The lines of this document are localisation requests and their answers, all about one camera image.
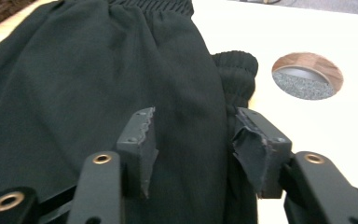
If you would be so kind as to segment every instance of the table surface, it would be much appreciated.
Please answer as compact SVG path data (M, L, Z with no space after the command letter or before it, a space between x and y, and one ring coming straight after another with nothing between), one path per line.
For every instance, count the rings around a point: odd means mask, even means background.
M36 7L38 0L0 23L0 41ZM310 9L193 0L193 21L211 53L244 50L259 61L250 107L294 143L332 160L358 188L358 15ZM344 83L331 98L307 101L283 92L272 65L292 52L312 52L332 61ZM259 200L259 223L287 223L282 200Z

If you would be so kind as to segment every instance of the black fabric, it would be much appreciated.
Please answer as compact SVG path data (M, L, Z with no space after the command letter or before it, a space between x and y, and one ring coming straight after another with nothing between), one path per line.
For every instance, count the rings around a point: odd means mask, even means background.
M247 93L225 97L192 12L189 1L69 0L28 17L0 44L0 191L27 186L43 201L74 185L88 155L115 150L131 114L154 106L150 199L126 201L128 223L255 223L227 110L247 105L254 81L240 76Z

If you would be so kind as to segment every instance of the elastic waistband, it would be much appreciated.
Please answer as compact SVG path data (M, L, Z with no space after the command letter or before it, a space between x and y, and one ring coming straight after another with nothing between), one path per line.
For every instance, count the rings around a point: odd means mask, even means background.
M126 7L139 7L143 11L175 11L192 16L194 13L191 0L110 0L111 4Z

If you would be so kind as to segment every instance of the black garment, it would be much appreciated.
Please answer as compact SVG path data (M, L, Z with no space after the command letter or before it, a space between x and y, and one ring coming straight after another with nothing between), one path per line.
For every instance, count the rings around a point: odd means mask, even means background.
M247 104L257 62L224 54L248 62L231 72L250 81L244 101L225 98L238 83L219 76L192 13L189 1L69 0L28 17L0 44L0 191L43 201L74 185L88 155L115 150L131 114L154 106L150 199L126 201L128 223L255 223L227 108Z

